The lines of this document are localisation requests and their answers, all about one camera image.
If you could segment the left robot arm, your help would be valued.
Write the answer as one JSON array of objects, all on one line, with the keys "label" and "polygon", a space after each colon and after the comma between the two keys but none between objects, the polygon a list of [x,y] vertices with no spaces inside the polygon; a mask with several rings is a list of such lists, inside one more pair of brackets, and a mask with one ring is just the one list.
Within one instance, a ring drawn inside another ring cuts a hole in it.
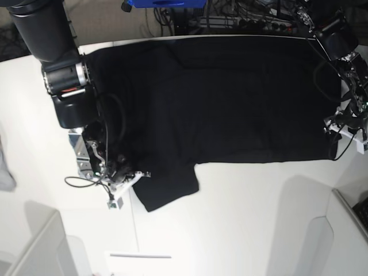
[{"label": "left robot arm", "polygon": [[329,65],[347,85],[339,97],[326,95],[339,104],[334,115],[325,119],[325,130],[334,134],[332,146],[340,136],[356,143],[360,154],[367,152],[367,63],[357,52],[358,38],[351,29],[342,8],[335,1],[296,1],[292,15],[297,24],[304,24],[323,50],[322,61],[313,72]]}]

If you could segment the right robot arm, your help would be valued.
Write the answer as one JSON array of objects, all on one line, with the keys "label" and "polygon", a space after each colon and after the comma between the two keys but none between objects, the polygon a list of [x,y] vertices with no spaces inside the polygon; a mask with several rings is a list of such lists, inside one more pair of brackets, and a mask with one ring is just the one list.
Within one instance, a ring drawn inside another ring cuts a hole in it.
[{"label": "right robot arm", "polygon": [[2,1],[41,73],[60,126],[68,129],[78,164],[78,178],[101,186],[108,206],[149,172],[136,171],[119,154],[128,121],[121,100],[98,90],[95,73],[79,53],[63,1]]}]

